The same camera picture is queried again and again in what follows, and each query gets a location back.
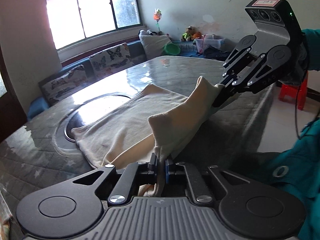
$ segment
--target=label sticker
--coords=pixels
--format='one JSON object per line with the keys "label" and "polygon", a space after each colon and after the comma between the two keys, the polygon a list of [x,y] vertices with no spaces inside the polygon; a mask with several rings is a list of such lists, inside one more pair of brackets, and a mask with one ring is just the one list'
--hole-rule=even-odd
{"label": "label sticker", "polygon": [[252,6],[275,6],[280,0],[257,0]]}

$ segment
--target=table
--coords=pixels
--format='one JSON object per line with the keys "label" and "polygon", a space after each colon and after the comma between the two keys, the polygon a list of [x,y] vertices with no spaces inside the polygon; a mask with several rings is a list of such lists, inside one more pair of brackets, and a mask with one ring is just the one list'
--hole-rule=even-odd
{"label": "table", "polygon": [[[104,78],[36,116],[0,144],[0,190],[12,213],[25,195],[92,169],[75,144],[56,144],[59,125],[81,104],[104,94],[133,97],[148,83],[189,96],[199,76],[216,84],[223,69],[216,60],[157,57]],[[211,164],[227,168],[239,152],[257,150],[272,98],[272,87],[255,95],[243,93],[212,115],[176,160],[200,169]],[[11,231],[21,236],[18,225]]]}

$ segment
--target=person's arm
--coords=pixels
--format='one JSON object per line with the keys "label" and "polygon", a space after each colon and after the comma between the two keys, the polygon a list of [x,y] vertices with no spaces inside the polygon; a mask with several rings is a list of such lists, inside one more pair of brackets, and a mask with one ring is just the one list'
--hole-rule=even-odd
{"label": "person's arm", "polygon": [[309,70],[320,71],[320,30],[305,29],[303,32],[306,34],[308,43]]}

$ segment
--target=wooden door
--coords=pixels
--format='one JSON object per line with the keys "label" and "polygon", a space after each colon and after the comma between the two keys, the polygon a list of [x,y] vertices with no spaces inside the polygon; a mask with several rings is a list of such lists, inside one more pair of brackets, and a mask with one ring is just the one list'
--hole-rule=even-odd
{"label": "wooden door", "polygon": [[11,85],[0,46],[0,142],[27,121]]}

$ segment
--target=butterfly pillow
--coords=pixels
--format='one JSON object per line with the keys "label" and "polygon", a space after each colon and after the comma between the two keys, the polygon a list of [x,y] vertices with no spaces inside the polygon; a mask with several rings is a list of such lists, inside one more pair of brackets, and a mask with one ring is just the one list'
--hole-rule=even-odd
{"label": "butterfly pillow", "polygon": [[41,90],[50,105],[54,105],[89,85],[90,82],[85,74],[84,66],[78,65],[62,76],[44,84]]}
{"label": "butterfly pillow", "polygon": [[98,80],[134,65],[126,43],[93,54],[89,60]]}

